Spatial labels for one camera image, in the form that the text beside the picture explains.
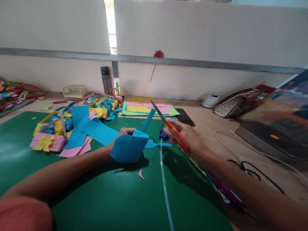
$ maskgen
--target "wooden table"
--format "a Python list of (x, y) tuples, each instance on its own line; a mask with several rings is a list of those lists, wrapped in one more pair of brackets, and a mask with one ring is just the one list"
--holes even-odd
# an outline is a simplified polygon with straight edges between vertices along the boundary
[[(13, 118), (21, 112), (39, 111), (40, 108), (52, 104), (54, 101), (61, 100), (64, 100), (61, 93), (48, 93), (44, 100), (36, 100), (35, 102), (0, 118), (0, 124)], [(175, 108), (183, 108), (186, 111), (186, 113), (196, 124), (195, 129), (206, 139), (207, 145), (217, 155), (220, 155), (225, 159), (236, 160), (235, 156), (219, 143), (214, 136), (214, 131), (232, 130), (235, 132), (235, 130), (239, 127), (239, 123), (230, 122), (214, 114), (212, 110), (202, 107), (200, 102), (183, 100), (169, 100), (169, 102), (173, 104)], [(57, 104), (50, 110), (66, 105), (67, 103)], [(308, 186), (297, 173), (293, 172), (288, 167), (282, 166), (281, 164), (273, 162), (269, 158), (258, 154), (227, 135), (218, 133), (218, 136), (227, 147), (238, 152), (244, 160), (251, 162), (266, 175), (268, 175), (284, 190), (287, 196), (308, 207)], [(292, 166), (302, 172), (305, 177), (308, 177), (307, 165), (294, 163)], [(262, 226), (249, 218), (247, 215), (237, 213), (231, 206), (225, 205), (224, 207), (228, 213), (234, 230), (264, 230)]]

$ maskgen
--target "forearm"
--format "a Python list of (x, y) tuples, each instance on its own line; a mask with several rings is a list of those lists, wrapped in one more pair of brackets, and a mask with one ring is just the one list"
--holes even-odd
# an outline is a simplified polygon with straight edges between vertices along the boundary
[(307, 227), (308, 210), (300, 204), (244, 173), (210, 149), (196, 158), (230, 188), (264, 225), (274, 230), (304, 230)]
[(106, 146), (48, 165), (14, 185), (0, 200), (15, 196), (46, 200), (85, 172), (109, 159), (110, 152), (111, 148)]

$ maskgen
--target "orange sleeve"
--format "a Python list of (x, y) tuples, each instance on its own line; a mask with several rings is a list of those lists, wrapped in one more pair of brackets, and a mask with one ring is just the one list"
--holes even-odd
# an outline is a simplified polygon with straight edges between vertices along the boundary
[(50, 208), (44, 202), (29, 197), (15, 197), (0, 201), (1, 231), (52, 230)]

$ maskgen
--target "black phone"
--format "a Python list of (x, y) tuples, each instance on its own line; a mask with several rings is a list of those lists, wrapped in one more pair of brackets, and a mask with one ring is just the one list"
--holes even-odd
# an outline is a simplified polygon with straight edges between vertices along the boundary
[(177, 115), (177, 119), (184, 123), (184, 124), (188, 124), (192, 127), (195, 126), (195, 124), (193, 123), (192, 119), (187, 115), (187, 113), (184, 111), (184, 109), (182, 108), (175, 108), (175, 110), (177, 110), (178, 113), (180, 113), (179, 115)]

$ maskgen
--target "clear plastic tube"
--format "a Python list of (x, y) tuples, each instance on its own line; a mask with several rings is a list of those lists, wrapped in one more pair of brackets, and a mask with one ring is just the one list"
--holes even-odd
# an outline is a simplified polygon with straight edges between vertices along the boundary
[(172, 216), (171, 216), (171, 211), (170, 211), (170, 205), (169, 205), (169, 199), (168, 199), (168, 193), (167, 193), (167, 186), (166, 186), (166, 180), (165, 180), (165, 173), (164, 173), (164, 166), (163, 166), (163, 150), (162, 150), (162, 143), (163, 139), (160, 139), (160, 168), (161, 168), (161, 175), (163, 177), (163, 184), (164, 184), (164, 192), (165, 192), (165, 199), (166, 199), (166, 206), (167, 206), (167, 212), (168, 212), (168, 217), (169, 217), (169, 224), (170, 224), (170, 229), (171, 231), (174, 231), (173, 227), (173, 221), (172, 221)]

